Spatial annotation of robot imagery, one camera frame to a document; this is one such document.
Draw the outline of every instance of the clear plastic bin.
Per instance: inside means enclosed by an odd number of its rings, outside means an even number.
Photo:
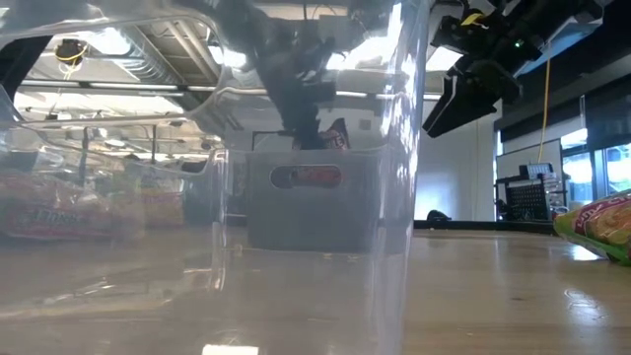
[[[0,36],[184,18],[239,48],[247,12],[306,12],[342,26],[341,39],[364,28],[327,64],[336,98],[318,104],[318,131],[344,117],[350,149],[270,134],[283,117],[255,71],[242,80],[226,65],[181,117],[27,121],[2,93],[0,353],[401,352],[429,1],[20,0]],[[226,112],[239,127],[216,131]],[[91,148],[95,130],[175,121],[224,148],[195,173]],[[59,138],[73,134],[86,144]]]

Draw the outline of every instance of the chip bag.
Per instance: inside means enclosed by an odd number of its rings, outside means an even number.
[[[554,229],[573,244],[631,265],[631,190],[557,217]]]

